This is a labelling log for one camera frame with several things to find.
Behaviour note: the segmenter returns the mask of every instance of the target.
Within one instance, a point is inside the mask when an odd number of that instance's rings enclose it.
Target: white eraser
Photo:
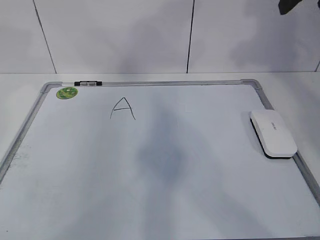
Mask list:
[[[287,159],[297,152],[294,138],[275,110],[254,110],[250,118],[267,157]]]

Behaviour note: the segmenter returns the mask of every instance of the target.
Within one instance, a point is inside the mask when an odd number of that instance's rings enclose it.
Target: round sticker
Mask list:
[[[78,90],[75,87],[68,86],[57,91],[56,97],[58,99],[71,99],[77,95],[77,93]]]

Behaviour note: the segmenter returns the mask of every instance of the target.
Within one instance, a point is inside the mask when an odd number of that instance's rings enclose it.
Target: whiteboard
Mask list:
[[[0,239],[320,236],[295,162],[263,154],[252,86],[77,86],[64,100],[61,88],[0,185]]]

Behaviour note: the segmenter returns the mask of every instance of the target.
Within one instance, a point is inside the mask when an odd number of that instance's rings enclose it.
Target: white table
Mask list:
[[[281,113],[320,183],[320,72],[202,74],[0,74],[0,158],[5,155],[43,84],[103,81],[221,81],[256,79]]]

